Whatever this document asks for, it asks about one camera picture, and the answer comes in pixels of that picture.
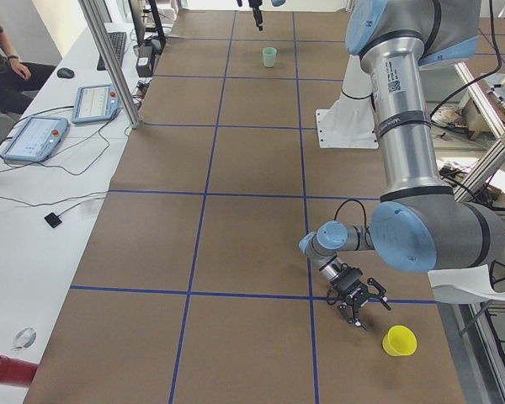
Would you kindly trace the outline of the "person's hand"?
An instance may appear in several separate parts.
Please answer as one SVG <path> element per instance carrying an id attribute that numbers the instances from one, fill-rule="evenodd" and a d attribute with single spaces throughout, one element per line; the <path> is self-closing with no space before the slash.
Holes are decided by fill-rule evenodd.
<path id="1" fill-rule="evenodd" d="M 28 81 L 31 78 L 31 72 L 29 68 L 21 63 L 18 59 L 10 59 L 9 64 L 11 69 L 23 80 Z"/>

